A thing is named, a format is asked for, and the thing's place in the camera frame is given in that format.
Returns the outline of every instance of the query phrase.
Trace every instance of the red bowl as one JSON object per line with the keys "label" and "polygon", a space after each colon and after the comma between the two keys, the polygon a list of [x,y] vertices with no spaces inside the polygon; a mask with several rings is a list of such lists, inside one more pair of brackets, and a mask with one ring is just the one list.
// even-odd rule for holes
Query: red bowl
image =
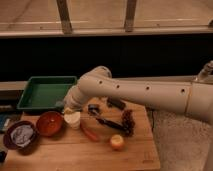
{"label": "red bowl", "polygon": [[56,134],[62,126],[63,118],[59,112],[44,112],[36,122],[36,129],[42,136],[52,136]]}
{"label": "red bowl", "polygon": [[[12,139],[12,137],[14,138],[14,130],[16,130],[18,127],[22,127],[22,126],[30,126],[28,128],[32,129],[32,135],[30,137],[28,137],[27,139],[27,143],[23,143],[21,146],[17,143],[14,142],[14,140]],[[4,134],[3,137],[3,143],[5,145],[5,147],[7,147],[10,150],[18,150],[18,149],[23,149],[27,146],[29,146],[33,140],[35,140],[37,135],[35,126],[33,125],[33,123],[29,122],[29,121],[19,121],[16,122],[15,124],[13,124],[11,127],[8,128],[8,130],[6,131],[6,133]],[[19,138],[26,138],[24,137],[24,134],[20,134],[18,135]]]}

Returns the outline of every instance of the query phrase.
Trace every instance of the green plastic tray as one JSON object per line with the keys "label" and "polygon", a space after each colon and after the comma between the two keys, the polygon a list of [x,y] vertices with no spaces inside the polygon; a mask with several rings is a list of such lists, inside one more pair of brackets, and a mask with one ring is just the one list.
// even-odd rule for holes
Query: green plastic tray
{"label": "green plastic tray", "polygon": [[17,105],[22,111],[62,110],[63,99],[76,84],[75,76],[31,77]]}

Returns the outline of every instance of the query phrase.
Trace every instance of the wooden counter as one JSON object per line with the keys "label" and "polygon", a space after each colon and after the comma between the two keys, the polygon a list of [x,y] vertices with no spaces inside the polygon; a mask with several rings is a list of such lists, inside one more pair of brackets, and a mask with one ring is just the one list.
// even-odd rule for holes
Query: wooden counter
{"label": "wooden counter", "polygon": [[[102,115],[109,120],[120,122],[121,114],[117,108],[108,108],[105,99],[92,99],[90,103],[99,103]],[[73,130],[64,124],[63,129],[54,137],[38,137],[27,149],[9,150],[4,171],[104,171],[104,170],[160,170],[150,123],[146,110],[141,105],[126,103],[133,110],[135,133],[125,137],[125,148],[114,151],[109,138],[118,130],[100,125],[82,112],[82,119],[88,128],[100,136],[100,142],[90,141],[81,130]],[[36,122],[38,116],[23,116],[22,120]]]}

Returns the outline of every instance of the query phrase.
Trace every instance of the bowl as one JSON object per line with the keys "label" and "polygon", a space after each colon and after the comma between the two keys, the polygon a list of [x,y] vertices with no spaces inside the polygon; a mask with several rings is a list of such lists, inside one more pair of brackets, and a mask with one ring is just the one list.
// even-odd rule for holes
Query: bowl
{"label": "bowl", "polygon": [[23,149],[36,138],[37,132],[33,123],[19,121],[8,128],[3,137],[5,147],[10,150]]}
{"label": "bowl", "polygon": [[36,122],[37,132],[46,137],[56,134],[62,126],[63,117],[56,111],[48,111],[41,114]]}

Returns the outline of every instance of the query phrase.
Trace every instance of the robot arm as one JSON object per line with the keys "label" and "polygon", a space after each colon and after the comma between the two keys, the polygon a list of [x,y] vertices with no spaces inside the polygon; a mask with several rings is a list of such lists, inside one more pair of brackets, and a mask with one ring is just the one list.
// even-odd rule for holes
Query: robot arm
{"label": "robot arm", "polygon": [[[204,68],[197,79],[190,82],[124,81],[112,79],[109,69],[100,66],[84,74],[78,84],[68,91],[65,97],[65,107],[79,109],[92,97],[111,97],[184,114],[212,124],[213,85],[204,83],[205,76]],[[213,142],[204,171],[213,170],[212,160]]]}

